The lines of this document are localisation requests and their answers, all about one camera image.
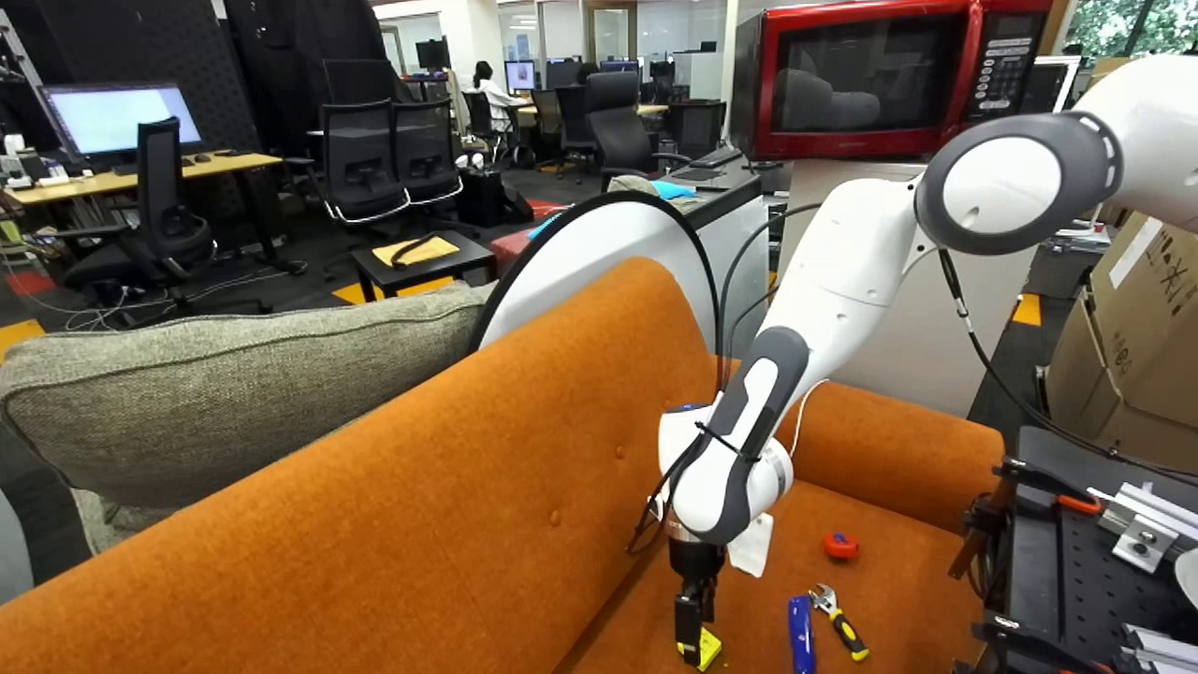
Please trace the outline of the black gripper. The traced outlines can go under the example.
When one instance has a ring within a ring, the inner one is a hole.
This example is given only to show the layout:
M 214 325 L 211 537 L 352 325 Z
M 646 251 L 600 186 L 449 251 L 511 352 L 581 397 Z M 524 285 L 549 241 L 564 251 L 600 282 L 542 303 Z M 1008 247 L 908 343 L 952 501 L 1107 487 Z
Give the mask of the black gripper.
M 698 660 L 698 625 L 715 625 L 715 584 L 721 562 L 726 551 L 715 544 L 669 544 L 669 569 L 685 587 L 675 598 L 675 647 L 681 660 Z

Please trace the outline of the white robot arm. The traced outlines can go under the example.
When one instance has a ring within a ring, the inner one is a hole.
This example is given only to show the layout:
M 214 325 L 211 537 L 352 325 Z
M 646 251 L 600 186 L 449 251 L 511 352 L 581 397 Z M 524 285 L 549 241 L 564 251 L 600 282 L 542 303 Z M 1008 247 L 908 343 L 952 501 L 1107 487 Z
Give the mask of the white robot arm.
M 914 180 L 846 180 L 817 209 L 742 358 L 706 404 L 660 421 L 650 514 L 669 528 L 675 647 L 697 667 L 726 551 L 792 487 L 775 442 L 923 251 L 1024 251 L 1102 204 L 1198 228 L 1198 61 L 1143 56 L 1068 111 L 986 121 Z

